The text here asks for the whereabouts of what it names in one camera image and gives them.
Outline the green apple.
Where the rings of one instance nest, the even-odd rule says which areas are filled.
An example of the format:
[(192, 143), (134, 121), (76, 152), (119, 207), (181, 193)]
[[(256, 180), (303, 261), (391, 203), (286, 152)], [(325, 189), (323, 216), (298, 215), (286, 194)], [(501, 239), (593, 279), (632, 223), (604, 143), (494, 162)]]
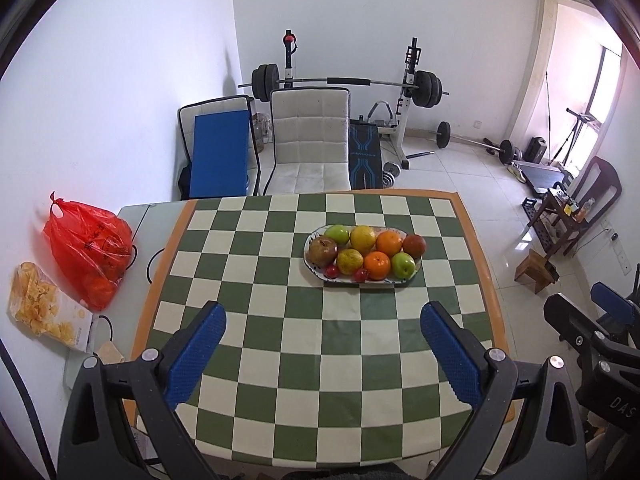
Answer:
[(406, 252), (398, 252), (390, 259), (394, 277), (401, 281), (407, 281), (416, 274), (416, 260)]
[(333, 226), (329, 226), (324, 232), (326, 237), (329, 237), (331, 240), (338, 246), (345, 246), (350, 239), (350, 231), (343, 226), (342, 224), (334, 224)]

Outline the dark red round fruit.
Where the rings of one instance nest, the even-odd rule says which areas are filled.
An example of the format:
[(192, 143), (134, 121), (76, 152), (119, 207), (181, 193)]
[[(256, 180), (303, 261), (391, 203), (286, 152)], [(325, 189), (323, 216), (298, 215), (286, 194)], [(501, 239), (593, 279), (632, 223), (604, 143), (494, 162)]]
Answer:
[(421, 259), (426, 252), (426, 241), (418, 234), (408, 234), (402, 242), (402, 250), (413, 259)]

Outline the orange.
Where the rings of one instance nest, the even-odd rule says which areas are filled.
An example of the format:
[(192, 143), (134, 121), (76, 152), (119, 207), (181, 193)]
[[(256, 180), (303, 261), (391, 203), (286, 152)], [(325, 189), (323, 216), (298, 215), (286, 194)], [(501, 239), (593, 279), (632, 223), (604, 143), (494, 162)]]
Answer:
[(378, 234), (375, 247), (378, 252), (384, 252), (387, 257), (393, 258), (394, 255), (402, 251), (404, 237), (394, 230), (385, 230)]
[(390, 257), (385, 252), (370, 252), (363, 259), (364, 270), (367, 271), (369, 280), (383, 281), (390, 274), (392, 263)]

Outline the yellow citrus fruit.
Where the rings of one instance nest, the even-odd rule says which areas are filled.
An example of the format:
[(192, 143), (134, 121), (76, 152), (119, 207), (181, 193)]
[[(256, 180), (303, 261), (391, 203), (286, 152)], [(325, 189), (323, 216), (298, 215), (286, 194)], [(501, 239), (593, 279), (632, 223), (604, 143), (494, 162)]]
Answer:
[(363, 266), (363, 255), (355, 248), (343, 249), (337, 255), (336, 265), (341, 274), (352, 275)]
[(350, 232), (349, 244), (360, 252), (367, 255), (375, 246), (376, 233), (370, 226), (355, 226)]

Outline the brownish red apple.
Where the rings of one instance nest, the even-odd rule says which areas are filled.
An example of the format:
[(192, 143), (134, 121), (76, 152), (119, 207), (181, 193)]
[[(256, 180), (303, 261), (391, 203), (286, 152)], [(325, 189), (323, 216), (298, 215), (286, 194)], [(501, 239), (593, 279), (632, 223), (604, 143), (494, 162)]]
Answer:
[(326, 236), (318, 236), (309, 243), (306, 261), (319, 268), (325, 268), (334, 263), (337, 253), (338, 246), (335, 240)]

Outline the small wooden stool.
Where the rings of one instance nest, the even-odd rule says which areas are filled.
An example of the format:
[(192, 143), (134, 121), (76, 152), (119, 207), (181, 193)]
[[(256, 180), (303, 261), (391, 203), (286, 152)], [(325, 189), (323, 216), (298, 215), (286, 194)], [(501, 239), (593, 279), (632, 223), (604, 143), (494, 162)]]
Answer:
[(515, 281), (520, 280), (523, 276), (528, 276), (534, 281), (535, 294), (539, 294), (548, 286), (555, 284), (560, 278), (555, 265), (533, 249), (515, 269)]

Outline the red plastic bag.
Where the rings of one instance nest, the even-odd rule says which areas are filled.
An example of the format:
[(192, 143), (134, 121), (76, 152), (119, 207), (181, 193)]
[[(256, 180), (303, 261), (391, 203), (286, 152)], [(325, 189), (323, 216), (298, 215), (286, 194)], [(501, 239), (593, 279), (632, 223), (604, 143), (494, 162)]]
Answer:
[(79, 298), (94, 312), (116, 295), (134, 254), (129, 224), (111, 211), (51, 195), (43, 234)]

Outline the green white checkered tablecloth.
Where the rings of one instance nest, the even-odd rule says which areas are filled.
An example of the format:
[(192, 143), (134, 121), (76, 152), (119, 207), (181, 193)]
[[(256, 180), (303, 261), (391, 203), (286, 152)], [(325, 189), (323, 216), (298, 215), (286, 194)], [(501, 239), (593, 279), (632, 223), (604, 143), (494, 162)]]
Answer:
[[(330, 224), (416, 233), (412, 280), (327, 282), (306, 266)], [(485, 346), (506, 335), (460, 197), (439, 191), (213, 198), (186, 203), (160, 258), (132, 350), (160, 348), (215, 300), (227, 327), (177, 408), (208, 455), (268, 466), (387, 463), (449, 446), (469, 416), (420, 329), (439, 301)]]

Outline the floral oval ceramic plate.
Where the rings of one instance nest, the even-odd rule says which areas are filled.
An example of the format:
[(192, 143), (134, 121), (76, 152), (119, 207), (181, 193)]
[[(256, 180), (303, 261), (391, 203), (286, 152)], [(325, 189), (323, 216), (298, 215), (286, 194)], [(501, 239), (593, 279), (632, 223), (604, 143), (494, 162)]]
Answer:
[[(330, 278), (327, 278), (324, 275), (324, 270), (326, 270), (326, 268), (319, 268), (318, 266), (314, 266), (313, 264), (310, 264), (309, 262), (306, 261), (306, 251), (308, 249), (309, 243), (316, 237), (318, 236), (325, 236), (324, 232), (326, 232), (326, 229), (329, 226), (333, 226), (333, 224), (329, 224), (328, 226), (320, 226), (320, 228), (315, 229), (314, 231), (312, 231), (306, 238), (305, 243), (304, 243), (304, 249), (303, 249), (303, 263), (306, 266), (306, 268), (312, 273), (314, 274), (314, 276), (316, 278), (320, 278), (320, 280), (327, 282), (327, 283), (335, 283), (335, 284), (354, 284), (354, 285), (363, 285), (363, 284), (372, 284), (374, 286), (382, 286), (382, 285), (390, 285), (390, 286), (400, 286), (400, 285), (405, 285), (408, 284), (415, 276), (416, 274), (418, 274), (418, 272), (421, 270), (422, 268), (422, 258), (421, 259), (414, 259), (416, 260), (416, 274), (413, 275), (412, 278), (409, 278), (407, 281), (401, 281), (398, 280), (397, 278), (394, 277), (394, 274), (392, 272), (392, 268), (390, 268), (390, 274), (388, 274), (388, 277), (383, 280), (383, 281), (372, 281), (367, 279), (367, 281), (365, 281), (364, 283), (356, 283), (354, 281), (354, 279), (352, 278), (352, 275), (344, 275), (341, 274), (337, 277), (334, 278), (333, 280), (331, 280)], [(346, 226), (347, 229), (349, 229), (350, 232), (352, 232), (352, 229), (355, 226)], [(397, 231), (398, 233), (400, 233), (404, 238), (408, 235), (408, 233), (406, 233), (405, 231), (401, 231), (400, 229), (396, 229), (396, 228), (389, 228), (388, 226), (371, 226), (372, 229), (375, 230), (376, 233), (376, 237), (378, 237), (378, 234), (380, 234), (382, 231), (385, 230), (394, 230)], [(345, 246), (338, 246), (338, 252), (340, 252), (343, 249), (346, 248), (351, 248), (349, 242), (345, 245)]]

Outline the dark wooden chair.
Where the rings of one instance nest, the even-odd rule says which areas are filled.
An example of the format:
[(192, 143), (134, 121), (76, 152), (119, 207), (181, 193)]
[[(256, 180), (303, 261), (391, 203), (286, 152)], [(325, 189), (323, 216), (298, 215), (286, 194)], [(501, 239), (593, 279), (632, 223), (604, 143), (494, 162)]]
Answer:
[(559, 250), (567, 256), (622, 194), (622, 181), (614, 166), (593, 156), (570, 191), (555, 183), (538, 206), (529, 201), (527, 226), (536, 231), (544, 258), (549, 260)]

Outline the blue cushioned folding chair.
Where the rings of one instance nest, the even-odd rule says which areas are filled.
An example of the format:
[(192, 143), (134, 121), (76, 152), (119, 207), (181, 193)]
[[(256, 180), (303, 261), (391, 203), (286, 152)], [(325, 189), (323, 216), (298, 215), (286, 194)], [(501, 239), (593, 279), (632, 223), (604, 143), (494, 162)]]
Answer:
[(178, 177), (183, 200), (255, 196), (260, 162), (253, 125), (253, 99), (224, 96), (178, 109), (186, 166)]

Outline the black speaker box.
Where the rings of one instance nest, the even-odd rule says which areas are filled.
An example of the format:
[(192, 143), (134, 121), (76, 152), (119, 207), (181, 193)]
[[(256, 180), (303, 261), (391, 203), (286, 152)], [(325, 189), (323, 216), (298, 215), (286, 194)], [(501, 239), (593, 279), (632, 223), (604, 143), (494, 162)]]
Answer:
[(547, 141), (542, 136), (534, 136), (529, 140), (523, 159), (526, 162), (539, 164), (547, 151)]

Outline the barbell on floor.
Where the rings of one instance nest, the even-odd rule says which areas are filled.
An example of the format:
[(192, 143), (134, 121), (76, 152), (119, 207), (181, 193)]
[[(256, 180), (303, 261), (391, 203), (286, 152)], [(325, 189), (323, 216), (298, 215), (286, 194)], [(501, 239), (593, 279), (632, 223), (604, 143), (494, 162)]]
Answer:
[(491, 154), (497, 154), (498, 159), (503, 165), (511, 165), (514, 161), (514, 146), (509, 140), (503, 140), (500, 144), (495, 144), (489, 141), (477, 141), (466, 138), (465, 136), (457, 136), (451, 133), (451, 127), (449, 122), (440, 122), (436, 129), (436, 144), (439, 148), (446, 148), (452, 140), (460, 141), (465, 144), (479, 146), (491, 152)]

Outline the black blue sit-up bench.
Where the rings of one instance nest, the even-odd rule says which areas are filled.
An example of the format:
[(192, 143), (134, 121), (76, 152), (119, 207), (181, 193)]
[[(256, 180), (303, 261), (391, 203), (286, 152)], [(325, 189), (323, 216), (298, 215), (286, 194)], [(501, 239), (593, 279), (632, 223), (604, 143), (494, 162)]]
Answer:
[(382, 155), (378, 127), (352, 120), (348, 134), (349, 183), (353, 190), (382, 188)]

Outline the white padded chair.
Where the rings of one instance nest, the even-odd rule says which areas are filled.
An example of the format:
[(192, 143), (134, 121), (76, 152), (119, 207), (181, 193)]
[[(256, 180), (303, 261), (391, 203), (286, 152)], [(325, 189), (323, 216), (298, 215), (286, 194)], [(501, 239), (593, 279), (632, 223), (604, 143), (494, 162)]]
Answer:
[(348, 191), (350, 93), (303, 87), (271, 93), (273, 170), (265, 192)]

